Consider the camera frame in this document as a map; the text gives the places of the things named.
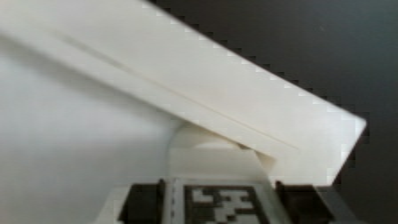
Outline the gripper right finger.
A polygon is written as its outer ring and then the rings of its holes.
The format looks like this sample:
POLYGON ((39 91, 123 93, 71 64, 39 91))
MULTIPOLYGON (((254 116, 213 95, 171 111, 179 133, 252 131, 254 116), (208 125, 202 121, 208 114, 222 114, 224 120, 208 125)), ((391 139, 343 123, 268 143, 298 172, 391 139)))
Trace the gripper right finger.
POLYGON ((293 224, 355 224, 355 214, 332 187, 277 181, 275 192, 293 224))

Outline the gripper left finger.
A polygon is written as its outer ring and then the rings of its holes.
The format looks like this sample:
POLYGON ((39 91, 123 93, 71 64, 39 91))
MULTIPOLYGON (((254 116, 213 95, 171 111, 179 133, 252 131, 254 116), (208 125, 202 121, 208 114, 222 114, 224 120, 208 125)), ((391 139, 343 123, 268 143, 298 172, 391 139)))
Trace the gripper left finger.
POLYGON ((123 224, 162 224, 165 181, 131 185, 117 221, 123 224))

